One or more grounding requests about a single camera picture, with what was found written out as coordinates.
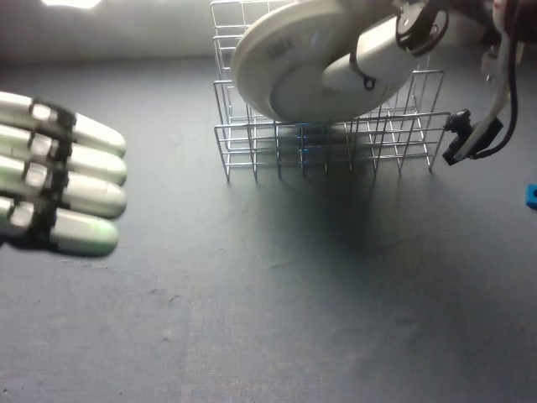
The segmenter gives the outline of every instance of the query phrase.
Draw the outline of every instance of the wire rack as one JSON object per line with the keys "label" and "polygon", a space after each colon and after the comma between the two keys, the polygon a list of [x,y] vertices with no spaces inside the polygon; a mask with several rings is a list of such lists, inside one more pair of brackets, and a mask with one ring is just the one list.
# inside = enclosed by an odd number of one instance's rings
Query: wire rack
{"label": "wire rack", "polygon": [[230,61],[248,27],[292,0],[217,0],[211,4],[214,50],[219,80],[214,82],[220,124],[214,132],[226,177],[232,169],[249,168],[258,178],[263,167],[295,166],[305,173],[317,165],[326,172],[345,165],[371,164],[376,173],[387,161],[401,172],[406,160],[423,160],[432,170],[450,114],[435,107],[444,71],[419,68],[395,96],[348,122],[311,124],[275,122],[249,107],[231,80]]}

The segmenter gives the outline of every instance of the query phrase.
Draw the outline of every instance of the blue block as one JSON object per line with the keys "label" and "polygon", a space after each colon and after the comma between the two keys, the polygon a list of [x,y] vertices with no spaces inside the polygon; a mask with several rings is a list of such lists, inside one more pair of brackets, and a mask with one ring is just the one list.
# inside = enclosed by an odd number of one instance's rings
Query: blue block
{"label": "blue block", "polygon": [[537,210],[537,185],[529,185],[526,191],[526,205]]}

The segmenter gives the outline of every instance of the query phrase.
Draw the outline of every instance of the gray wall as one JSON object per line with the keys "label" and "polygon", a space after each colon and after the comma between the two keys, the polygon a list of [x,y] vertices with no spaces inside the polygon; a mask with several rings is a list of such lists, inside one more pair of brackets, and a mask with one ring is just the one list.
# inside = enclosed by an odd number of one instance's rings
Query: gray wall
{"label": "gray wall", "polygon": [[[102,0],[92,10],[0,0],[0,60],[44,62],[210,55],[210,0]],[[477,37],[456,20],[446,43]]]}

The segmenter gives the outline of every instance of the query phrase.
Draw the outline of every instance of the metal wire basket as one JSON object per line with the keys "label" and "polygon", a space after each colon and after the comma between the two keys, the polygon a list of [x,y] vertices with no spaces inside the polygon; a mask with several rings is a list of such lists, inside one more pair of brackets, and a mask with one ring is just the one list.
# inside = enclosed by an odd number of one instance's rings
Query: metal wire basket
{"label": "metal wire basket", "polygon": [[444,137],[450,114],[435,112],[444,71],[428,70],[429,61],[389,101],[349,122],[310,124],[275,122],[249,107],[231,81],[230,60],[248,27],[292,0],[217,0],[211,4],[214,49],[219,80],[214,82],[220,124],[216,142],[229,180],[234,168],[258,169],[344,164],[353,172],[359,163],[395,161],[402,171],[406,160],[423,160],[429,170]]}

